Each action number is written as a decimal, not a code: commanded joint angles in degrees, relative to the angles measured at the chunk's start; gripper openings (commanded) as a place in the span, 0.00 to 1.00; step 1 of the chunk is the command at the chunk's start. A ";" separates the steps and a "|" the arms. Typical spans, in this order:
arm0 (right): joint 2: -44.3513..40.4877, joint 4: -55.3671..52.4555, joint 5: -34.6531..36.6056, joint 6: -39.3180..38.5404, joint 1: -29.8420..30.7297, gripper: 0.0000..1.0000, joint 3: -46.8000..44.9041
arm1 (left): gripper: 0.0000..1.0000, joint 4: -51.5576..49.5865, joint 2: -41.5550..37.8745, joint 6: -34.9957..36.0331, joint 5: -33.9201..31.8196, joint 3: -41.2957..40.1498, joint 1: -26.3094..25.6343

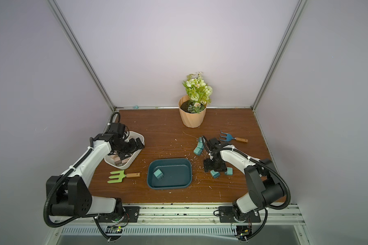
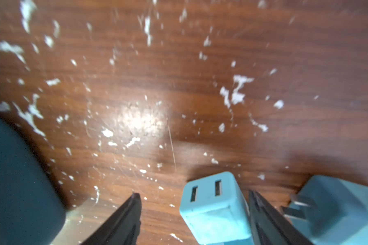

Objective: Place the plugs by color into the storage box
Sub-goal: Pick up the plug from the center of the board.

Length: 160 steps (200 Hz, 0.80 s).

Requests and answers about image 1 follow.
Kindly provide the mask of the pink plug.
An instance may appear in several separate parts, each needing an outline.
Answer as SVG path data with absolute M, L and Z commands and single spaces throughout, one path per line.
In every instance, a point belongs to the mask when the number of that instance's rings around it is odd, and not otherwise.
M 113 164 L 117 167 L 124 166 L 128 161 L 130 160 L 130 157 L 122 159 L 120 156 L 115 156 L 113 158 Z

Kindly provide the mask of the dark teal storage box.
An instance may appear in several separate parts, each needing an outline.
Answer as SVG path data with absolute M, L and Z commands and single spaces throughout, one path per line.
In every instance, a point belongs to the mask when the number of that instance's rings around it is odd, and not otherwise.
M 160 169 L 164 176 L 157 179 L 153 172 Z M 192 164 L 186 158 L 158 159 L 150 163 L 147 185 L 155 190 L 187 188 L 192 182 Z

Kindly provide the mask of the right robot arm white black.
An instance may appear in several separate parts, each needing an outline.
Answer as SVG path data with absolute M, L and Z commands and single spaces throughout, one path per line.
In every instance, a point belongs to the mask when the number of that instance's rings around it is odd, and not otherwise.
M 198 141 L 208 155 L 203 161 L 205 172 L 213 175 L 227 173 L 230 169 L 226 164 L 229 163 L 245 176 L 247 193 L 233 202 L 232 214 L 235 220 L 243 222 L 251 212 L 267 208 L 282 210 L 289 206 L 290 189 L 271 160 L 249 156 L 216 138 L 207 140 L 201 136 Z

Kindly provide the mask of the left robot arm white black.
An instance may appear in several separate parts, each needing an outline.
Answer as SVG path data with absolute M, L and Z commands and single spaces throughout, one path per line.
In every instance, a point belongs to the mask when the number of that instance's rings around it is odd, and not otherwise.
M 122 221 L 128 215 L 119 198 L 96 197 L 89 186 L 102 161 L 117 168 L 110 183 L 125 177 L 136 157 L 145 148 L 144 137 L 120 122 L 119 112 L 112 113 L 105 132 L 90 138 L 87 151 L 61 175 L 46 182 L 43 208 L 45 224 L 51 228 L 64 226 L 78 218 L 107 215 L 108 220 Z

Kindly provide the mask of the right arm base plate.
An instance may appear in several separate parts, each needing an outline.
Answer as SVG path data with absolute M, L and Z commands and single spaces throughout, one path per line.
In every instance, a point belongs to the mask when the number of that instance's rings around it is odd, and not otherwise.
M 221 223 L 260 223 L 260 215 L 258 212 L 250 211 L 241 212 L 233 206 L 219 206 L 213 215 L 219 218 Z

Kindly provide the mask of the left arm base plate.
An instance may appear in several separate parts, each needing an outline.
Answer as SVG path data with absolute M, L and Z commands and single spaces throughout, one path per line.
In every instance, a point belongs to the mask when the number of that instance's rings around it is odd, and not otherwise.
M 140 206 L 123 206 L 121 211 L 100 214 L 97 218 L 100 223 L 136 223 L 140 215 Z

